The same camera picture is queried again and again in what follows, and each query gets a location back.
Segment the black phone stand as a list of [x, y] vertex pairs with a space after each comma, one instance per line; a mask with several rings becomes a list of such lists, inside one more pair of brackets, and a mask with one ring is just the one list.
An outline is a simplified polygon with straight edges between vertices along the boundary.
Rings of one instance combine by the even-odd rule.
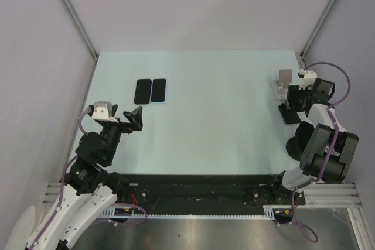
[[298, 113], [287, 110], [286, 105], [284, 103], [280, 104], [278, 106], [278, 109], [285, 124], [292, 125], [299, 124], [301, 122]]

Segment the white phone stand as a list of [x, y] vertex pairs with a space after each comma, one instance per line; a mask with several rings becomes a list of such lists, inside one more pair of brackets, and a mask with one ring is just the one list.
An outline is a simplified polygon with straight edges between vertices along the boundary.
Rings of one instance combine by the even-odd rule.
[[292, 70], [280, 69], [278, 72], [278, 78], [271, 83], [274, 97], [276, 100], [282, 101], [287, 98], [288, 87], [292, 82], [293, 82]]

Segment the black phone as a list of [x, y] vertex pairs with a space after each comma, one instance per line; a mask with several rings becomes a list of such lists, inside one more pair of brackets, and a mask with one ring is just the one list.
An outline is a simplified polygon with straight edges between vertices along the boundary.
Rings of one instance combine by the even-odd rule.
[[139, 79], [136, 84], [134, 103], [136, 105], [147, 105], [151, 99], [151, 79]]

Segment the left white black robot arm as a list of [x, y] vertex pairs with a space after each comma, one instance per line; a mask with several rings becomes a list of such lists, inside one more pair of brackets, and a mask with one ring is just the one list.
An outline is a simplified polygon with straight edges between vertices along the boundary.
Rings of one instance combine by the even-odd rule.
[[56, 201], [38, 226], [35, 207], [27, 208], [6, 249], [72, 249], [105, 209], [129, 198], [129, 181], [117, 172], [108, 173], [106, 167], [112, 165], [121, 136], [142, 131], [143, 108], [124, 112], [125, 122], [115, 116], [117, 109], [98, 101], [81, 113], [78, 126], [83, 135], [75, 157], [63, 169]]

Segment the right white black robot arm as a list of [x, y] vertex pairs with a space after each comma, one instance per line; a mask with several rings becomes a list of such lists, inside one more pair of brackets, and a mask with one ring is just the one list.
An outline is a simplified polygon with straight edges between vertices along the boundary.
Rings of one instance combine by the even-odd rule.
[[278, 108], [287, 125], [298, 126], [285, 148], [299, 165], [277, 176], [270, 189], [275, 203], [286, 203], [293, 192], [311, 184], [342, 183], [346, 178], [359, 137], [338, 121], [330, 103], [334, 93], [335, 84], [320, 78], [288, 87], [286, 100]]

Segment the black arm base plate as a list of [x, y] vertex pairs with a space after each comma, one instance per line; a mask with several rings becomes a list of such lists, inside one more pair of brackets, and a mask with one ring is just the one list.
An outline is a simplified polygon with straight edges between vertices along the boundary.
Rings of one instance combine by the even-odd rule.
[[132, 212], [176, 215], [256, 214], [262, 206], [306, 204], [302, 193], [291, 194], [284, 204], [272, 195], [276, 174], [261, 175], [127, 175], [130, 190], [112, 206]]

